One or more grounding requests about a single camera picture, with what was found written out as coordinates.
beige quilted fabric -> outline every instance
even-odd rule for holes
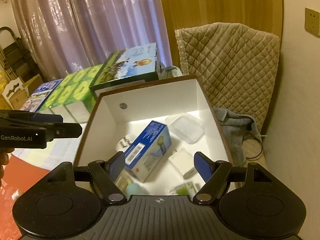
[[[175,32],[182,73],[197,76],[213,106],[252,115],[260,131],[275,84],[279,37],[239,23]]]

finger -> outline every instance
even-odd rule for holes
[[[7,153],[0,154],[0,164],[7,165],[9,163],[9,156]]]
[[[14,148],[7,148],[7,153],[12,153],[14,151]]]
[[[0,147],[0,154],[1,153],[12,153],[13,151],[14,151],[14,148]]]
[[[3,175],[4,175],[4,169],[3,169],[2,165],[0,165],[0,181],[3,178]]]

sheer curtain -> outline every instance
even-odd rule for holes
[[[48,79],[151,42],[164,65],[172,64],[161,0],[12,0],[12,7],[22,39]]]

textured grip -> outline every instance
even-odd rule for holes
[[[246,240],[226,228],[212,208],[195,205],[187,196],[132,196],[110,206],[87,231],[70,240]],[[288,240],[298,240],[293,236]]]

open cardboard box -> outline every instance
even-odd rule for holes
[[[126,103],[127,108],[120,108],[121,103]],[[185,182],[168,162],[168,157],[181,148],[192,155],[201,151],[213,161],[233,162],[208,98],[196,77],[190,75],[100,94],[79,145],[75,166],[108,160],[116,153],[116,144],[125,135],[132,133],[138,136],[151,120],[165,123],[166,117],[180,113],[189,113],[201,119],[204,122],[204,136],[196,143],[188,144],[170,133],[172,145],[160,162],[144,183],[135,182],[140,183],[151,195],[167,195],[166,189]],[[204,185],[198,173],[188,181],[198,187]]]

